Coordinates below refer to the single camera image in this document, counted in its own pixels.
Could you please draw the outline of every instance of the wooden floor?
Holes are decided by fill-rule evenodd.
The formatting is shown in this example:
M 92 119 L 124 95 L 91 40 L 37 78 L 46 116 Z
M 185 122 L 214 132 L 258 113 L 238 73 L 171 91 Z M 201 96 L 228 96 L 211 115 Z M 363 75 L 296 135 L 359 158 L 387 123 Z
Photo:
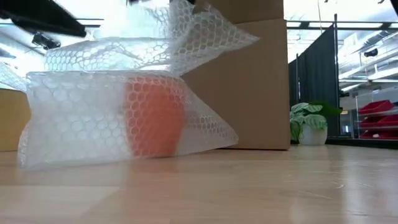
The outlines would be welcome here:
M 0 153 L 1 224 L 398 223 L 398 151 L 214 150 L 24 172 Z

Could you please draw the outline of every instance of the bubble wrap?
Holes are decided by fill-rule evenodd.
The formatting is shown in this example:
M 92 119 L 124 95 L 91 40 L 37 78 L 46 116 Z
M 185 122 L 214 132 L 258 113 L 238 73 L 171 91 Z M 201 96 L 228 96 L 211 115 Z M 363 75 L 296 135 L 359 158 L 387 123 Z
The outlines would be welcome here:
M 152 18 L 152 32 L 134 29 L 129 10 L 123 26 L 105 24 L 97 40 L 49 50 L 48 72 L 27 74 L 32 117 L 19 146 L 24 167 L 167 157 L 237 143 L 233 129 L 180 76 L 257 37 L 209 5 L 198 13 L 184 0 L 137 6 Z

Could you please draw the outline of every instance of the potted plant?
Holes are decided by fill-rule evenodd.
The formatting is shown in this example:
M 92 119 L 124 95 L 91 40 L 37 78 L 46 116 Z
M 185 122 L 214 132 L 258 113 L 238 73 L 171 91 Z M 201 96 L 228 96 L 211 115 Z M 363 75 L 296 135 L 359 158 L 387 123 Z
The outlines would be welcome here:
M 341 109 L 318 101 L 292 106 L 290 112 L 291 140 L 311 146 L 325 144 L 328 136 L 328 123 L 325 117 L 340 113 Z

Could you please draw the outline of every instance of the black pole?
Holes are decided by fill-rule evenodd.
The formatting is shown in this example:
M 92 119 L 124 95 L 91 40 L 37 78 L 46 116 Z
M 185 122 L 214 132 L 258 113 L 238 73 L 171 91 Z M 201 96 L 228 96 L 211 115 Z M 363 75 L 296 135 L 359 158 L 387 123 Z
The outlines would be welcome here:
M 338 84 L 338 36 L 337 36 L 337 14 L 335 14 L 335 21 L 333 23 L 333 31 L 334 31 L 334 37 L 335 37 L 335 76 L 336 76 L 336 105 L 339 108 L 340 107 L 340 90 L 339 90 L 339 84 Z M 337 130 L 338 130 L 338 135 L 340 135 L 341 129 L 340 129 L 340 115 L 337 116 Z
M 300 85 L 299 85 L 299 54 L 296 54 L 296 103 L 300 102 Z

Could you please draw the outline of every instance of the white flower pot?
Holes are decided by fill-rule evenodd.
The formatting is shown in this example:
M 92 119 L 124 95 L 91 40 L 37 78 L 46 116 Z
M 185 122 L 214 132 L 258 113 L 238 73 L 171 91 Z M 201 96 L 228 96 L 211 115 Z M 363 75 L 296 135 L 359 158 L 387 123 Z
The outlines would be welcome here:
M 300 144 L 306 146 L 322 146 L 328 137 L 328 129 L 314 130 L 310 126 L 303 124 L 302 133 L 299 137 Z

